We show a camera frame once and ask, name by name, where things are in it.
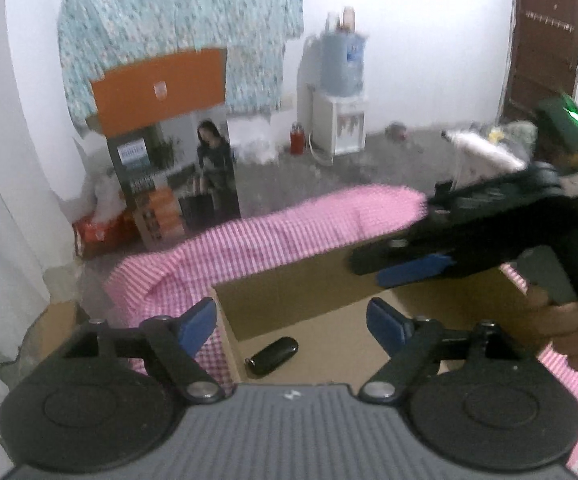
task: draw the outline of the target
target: white box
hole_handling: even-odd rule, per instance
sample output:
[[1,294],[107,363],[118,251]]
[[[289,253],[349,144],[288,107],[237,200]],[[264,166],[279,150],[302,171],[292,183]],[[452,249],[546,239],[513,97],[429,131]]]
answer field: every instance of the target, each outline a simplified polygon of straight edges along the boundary
[[312,142],[330,155],[364,150],[367,104],[364,94],[333,97],[316,90],[313,93]]

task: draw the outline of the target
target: human hand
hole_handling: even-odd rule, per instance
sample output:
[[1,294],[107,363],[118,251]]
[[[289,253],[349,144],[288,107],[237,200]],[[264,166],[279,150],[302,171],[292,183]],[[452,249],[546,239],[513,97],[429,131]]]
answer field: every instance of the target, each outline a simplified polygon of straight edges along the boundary
[[578,303],[554,305],[547,292],[530,285],[527,301],[532,308],[531,326],[553,341],[554,350],[567,356],[569,366],[578,371]]

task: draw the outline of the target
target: woman with dark hair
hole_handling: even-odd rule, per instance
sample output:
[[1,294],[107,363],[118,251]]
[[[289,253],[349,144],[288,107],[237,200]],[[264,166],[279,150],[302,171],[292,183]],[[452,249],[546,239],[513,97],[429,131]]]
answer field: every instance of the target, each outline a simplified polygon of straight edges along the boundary
[[213,198],[216,220],[224,222],[240,217],[240,205],[233,171],[233,156],[227,139],[213,121],[202,121],[197,129],[199,190]]

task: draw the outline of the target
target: light blue curtain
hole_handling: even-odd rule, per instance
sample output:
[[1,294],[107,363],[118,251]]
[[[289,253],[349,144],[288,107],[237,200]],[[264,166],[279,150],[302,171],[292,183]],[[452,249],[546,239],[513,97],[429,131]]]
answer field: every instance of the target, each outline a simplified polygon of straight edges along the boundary
[[186,48],[227,47],[226,105],[279,107],[285,42],[303,32],[303,0],[64,0],[58,40],[76,125],[96,112],[104,70]]

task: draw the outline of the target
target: black circular disc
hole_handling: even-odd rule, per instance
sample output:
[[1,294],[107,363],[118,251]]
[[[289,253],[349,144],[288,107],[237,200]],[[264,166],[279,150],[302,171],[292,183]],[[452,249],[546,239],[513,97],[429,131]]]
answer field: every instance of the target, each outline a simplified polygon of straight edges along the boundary
[[23,381],[5,399],[0,438],[16,463],[95,472],[135,460],[167,434],[175,409],[160,383],[94,367],[72,370],[72,383]]
[[480,382],[442,374],[413,393],[411,421],[430,447],[452,462],[500,472],[545,466],[572,450],[578,402],[557,383]]

